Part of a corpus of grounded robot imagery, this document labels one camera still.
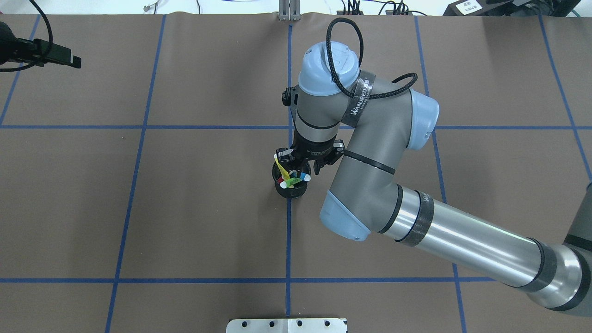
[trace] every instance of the black clamp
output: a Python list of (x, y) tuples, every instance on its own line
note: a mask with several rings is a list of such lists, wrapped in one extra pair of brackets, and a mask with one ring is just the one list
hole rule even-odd
[(278, 162), (282, 166), (289, 165), (289, 163), (294, 160), (294, 156), (292, 156), (292, 151), (292, 149), (288, 148), (279, 148), (275, 150), (275, 156), (278, 157)]
[(285, 107), (292, 106), (292, 87), (288, 87), (282, 92), (282, 104)]
[(341, 158), (341, 156), (343, 156), (344, 153), (345, 144), (343, 143), (343, 140), (335, 140), (335, 142), (333, 142), (333, 148), (331, 149), (331, 152), (327, 154), (327, 156), (325, 156), (324, 158), (316, 159), (314, 161), (314, 174), (318, 175), (318, 173), (321, 171), (321, 168), (325, 165), (335, 164)]
[(356, 127), (369, 101), (375, 79), (376, 75), (373, 73), (360, 71), (360, 75), (356, 80), (356, 87), (353, 90), (353, 97), (349, 100), (348, 108), (341, 119), (342, 123)]

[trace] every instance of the robotic arm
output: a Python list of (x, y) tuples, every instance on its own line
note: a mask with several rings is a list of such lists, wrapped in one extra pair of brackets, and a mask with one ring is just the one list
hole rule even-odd
[(46, 63), (81, 68), (82, 59), (74, 56), (67, 47), (53, 42), (52, 27), (47, 16), (34, 0), (29, 0), (29, 2), (43, 18), (49, 41), (16, 38), (10, 27), (0, 21), (0, 65), (6, 62), (26, 63), (21, 67), (0, 68), (0, 72), (19, 72), (33, 66), (43, 67)]
[[(284, 105), (291, 106), (295, 131), (293, 145), (276, 151), (272, 175), (278, 193), (301, 196), (310, 179), (309, 161), (318, 174), (345, 156), (320, 213), (333, 232), (354, 241), (378, 232), (482, 272), (550, 310), (592, 316), (592, 191), (565, 242), (547, 245), (398, 185), (393, 175), (403, 151), (427, 142), (438, 103), (410, 84), (400, 88), (360, 71), (356, 54), (330, 41), (339, 21), (353, 25), (361, 38), (353, 21), (334, 20), (326, 43), (306, 51), (299, 84), (282, 96)], [(355, 128), (347, 149), (336, 140), (340, 123)]]

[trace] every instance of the blue tape line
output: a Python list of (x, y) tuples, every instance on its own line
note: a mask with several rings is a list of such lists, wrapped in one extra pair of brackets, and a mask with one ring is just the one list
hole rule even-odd
[[(299, 277), (291, 283), (405, 283), (405, 282), (454, 282), (454, 277)], [(229, 283), (286, 283), (283, 277), (255, 278), (119, 278), (118, 284), (229, 284)], [(458, 277), (459, 282), (495, 282), (490, 277)], [(0, 283), (114, 283), (114, 278), (0, 278)]]
[(278, 278), (120, 278), (119, 283), (285, 283), (286, 279)]
[(440, 161), (440, 149), (438, 149), (438, 138), (436, 130), (432, 131), (432, 142), (434, 144), (434, 155), (436, 155), (436, 168), (438, 170), (438, 181), (440, 182), (440, 195), (442, 196), (442, 202), (446, 203), (446, 188), (444, 187), (444, 176), (442, 174), (442, 163)]
[(458, 302), (458, 313), (461, 316), (462, 333), (466, 333), (465, 307), (462, 304), (461, 282), (458, 278), (458, 268), (456, 264), (452, 264), (452, 271), (454, 272), (454, 284), (456, 287), (456, 301)]
[(423, 60), (422, 34), (419, 32), (419, 21), (417, 20), (417, 16), (414, 16), (413, 20), (415, 22), (415, 34), (417, 36), (417, 48), (419, 49), (419, 61), (422, 64), (423, 88), (426, 91), (426, 96), (429, 96), (430, 95), (430, 88), (427, 86), (426, 63)]
[[(31, 31), (31, 34), (29, 35), (29, 39), (33, 39), (33, 37), (35, 36), (35, 32), (37, 31), (37, 26), (39, 25), (39, 20), (41, 18), (41, 15), (37, 16), (37, 19), (35, 19), (35, 24), (33, 24), (33, 30)], [(14, 92), (14, 89), (17, 87), (17, 81), (18, 78), (21, 76), (21, 72), (17, 72), (14, 75), (14, 80), (12, 80), (12, 85), (10, 86), (10, 91), (8, 92), (8, 96), (6, 97), (6, 102), (4, 103), (4, 108), (2, 109), (2, 114), (0, 114), (0, 126), (2, 125), (2, 123), (4, 122), (4, 117), (6, 117), (6, 113), (8, 112), (8, 106), (10, 105), (10, 100), (12, 99), (12, 93)]]
[(144, 112), (144, 122), (142, 133), (140, 135), (140, 143), (138, 144), (138, 153), (136, 156), (136, 166), (134, 167), (134, 175), (131, 179), (130, 197), (127, 203), (126, 219), (123, 224), (123, 233), (121, 235), (121, 243), (119, 247), (119, 255), (117, 257), (117, 267), (115, 268), (115, 280), (113, 282), (113, 290), (111, 291), (111, 301), (109, 303), (109, 312), (107, 314), (107, 323), (105, 324), (105, 333), (111, 330), (111, 320), (113, 319), (113, 309), (115, 308), (115, 298), (117, 297), (117, 285), (121, 273), (121, 263), (123, 261), (123, 253), (126, 248), (127, 231), (130, 225), (131, 207), (134, 202), (134, 194), (136, 192), (136, 183), (138, 179), (138, 171), (140, 169), (140, 160), (142, 156), (142, 149), (144, 146), (144, 138), (146, 136), (146, 128), (148, 125), (148, 116), (150, 115), (150, 103), (152, 102), (152, 91), (154, 89), (154, 82), (156, 80), (156, 71), (158, 69), (158, 59), (160, 56), (160, 47), (162, 46), (162, 36), (165, 31), (166, 15), (162, 16), (160, 23), (160, 34), (158, 37), (158, 45), (156, 46), (156, 55), (154, 59), (154, 67), (152, 68), (152, 78), (150, 79), (150, 88), (148, 90), (148, 99), (146, 101), (146, 111)]
[[(415, 31), (417, 35), (417, 47), (419, 48), (419, 59), (422, 63), (423, 84), (426, 89), (426, 96), (430, 95), (430, 89), (427, 83), (426, 65), (423, 57), (422, 37), (419, 29), (419, 21), (414, 17)], [(442, 202), (446, 203), (446, 188), (444, 186), (444, 177), (442, 175), (442, 163), (440, 162), (440, 151), (438, 149), (436, 129), (432, 131), (432, 142), (434, 144), (434, 154), (436, 155), (436, 167), (438, 170), (438, 180), (440, 181), (440, 193), (442, 195)], [(454, 272), (454, 284), (456, 288), (456, 301), (458, 302), (458, 313), (461, 320), (462, 333), (466, 333), (465, 309), (462, 304), (461, 284), (458, 278), (456, 264), (452, 264), (452, 271)]]
[(543, 39), (545, 41), (545, 47), (547, 49), (547, 55), (549, 56), (549, 61), (551, 63), (551, 69), (553, 69), (553, 75), (555, 75), (555, 80), (557, 81), (557, 86), (559, 87), (559, 92), (561, 93), (561, 99), (563, 100), (563, 104), (565, 106), (565, 111), (567, 112), (567, 117), (570, 119), (571, 127), (574, 131), (575, 141), (578, 143), (578, 149), (580, 150), (580, 155), (582, 156), (582, 161), (584, 162), (584, 166), (586, 168), (586, 172), (588, 173), (588, 179), (592, 181), (592, 172), (590, 172), (590, 166), (588, 165), (588, 159), (586, 158), (586, 154), (584, 153), (584, 148), (580, 141), (580, 135), (578, 135), (578, 130), (575, 126), (574, 117), (571, 114), (570, 105), (567, 103), (567, 97), (565, 97), (565, 91), (563, 90), (563, 85), (561, 84), (561, 80), (559, 78), (559, 74), (557, 73), (557, 68), (555, 67), (555, 61), (553, 60), (553, 55), (551, 54), (551, 48), (549, 47), (549, 40), (547, 39), (547, 32), (545, 30), (545, 24), (543, 23), (543, 17), (539, 15), (539, 24), (540, 30), (543, 33)]
[[(143, 129), (143, 125), (1, 125), (0, 129)], [(285, 130), (288, 126), (249, 125), (147, 125), (146, 129)]]
[(148, 125), (148, 129), (203, 129), (203, 130), (285, 130), (284, 125)]
[(113, 283), (112, 278), (62, 278), (62, 277), (5, 277), (0, 283)]
[(293, 283), (403, 283), (403, 282), (454, 282), (453, 277), (301, 277)]
[[(288, 25), (288, 87), (292, 86), (292, 24)], [(292, 146), (293, 136), (292, 108), (288, 107), (288, 147)], [(292, 199), (287, 200), (286, 206), (286, 317), (292, 312)]]
[[(288, 87), (292, 86), (292, 24), (288, 25)], [(292, 146), (294, 121), (292, 108), (288, 107), (288, 147)]]
[(438, 130), (571, 130), (571, 126), (436, 125)]
[(0, 129), (141, 129), (142, 125), (2, 125)]
[[(0, 125), (0, 129), (142, 129), (143, 125)], [(205, 129), (205, 130), (286, 130), (287, 125), (147, 125), (149, 130)], [(340, 126), (353, 130), (351, 126)], [(510, 126), (510, 125), (436, 125), (437, 130), (572, 130), (571, 126)], [(576, 126), (578, 130), (592, 130), (592, 126)]]
[(286, 317), (291, 313), (291, 279), (292, 279), (292, 199), (287, 200), (286, 225)]

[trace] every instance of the white sticker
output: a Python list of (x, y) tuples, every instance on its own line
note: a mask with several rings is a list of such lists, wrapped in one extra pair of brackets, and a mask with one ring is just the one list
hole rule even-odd
[(483, 9), (477, 0), (461, 2), (460, 4), (456, 5), (456, 7), (461, 11), (462, 15), (467, 15), (472, 12), (476, 12), (479, 9)]

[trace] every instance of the marker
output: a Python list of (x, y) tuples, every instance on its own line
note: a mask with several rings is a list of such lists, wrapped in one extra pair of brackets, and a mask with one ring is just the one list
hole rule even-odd
[(303, 181), (310, 181), (310, 175), (305, 174), (304, 172), (301, 172), (300, 179), (302, 179)]
[(288, 186), (293, 186), (294, 184), (298, 184), (301, 181), (302, 179), (300, 178), (290, 178), (288, 180), (281, 182), (279, 186), (281, 188), (288, 188)]
[(275, 163), (278, 165), (279, 173), (282, 174), (282, 178), (284, 178), (284, 179), (290, 178), (288, 171), (286, 171), (286, 169), (284, 169), (284, 167), (279, 163), (277, 154), (274, 154), (274, 160), (275, 160)]

